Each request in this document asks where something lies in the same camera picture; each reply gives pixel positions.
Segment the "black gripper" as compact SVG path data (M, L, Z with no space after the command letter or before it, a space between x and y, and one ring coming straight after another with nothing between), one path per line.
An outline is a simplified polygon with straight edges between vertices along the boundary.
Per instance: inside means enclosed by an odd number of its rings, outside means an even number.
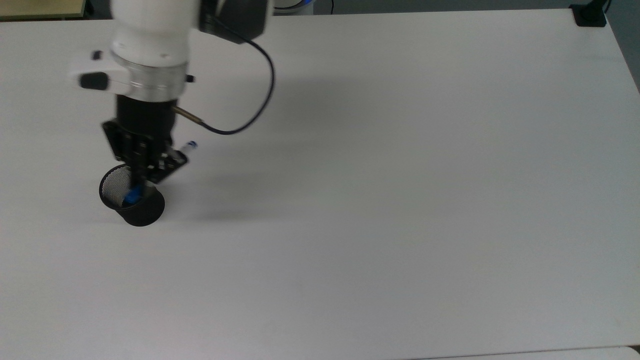
M131 172L132 196L144 196L146 182L160 184L189 162L183 151L174 148L177 104L177 100L146 102L117 95L115 117L102 123L115 159Z

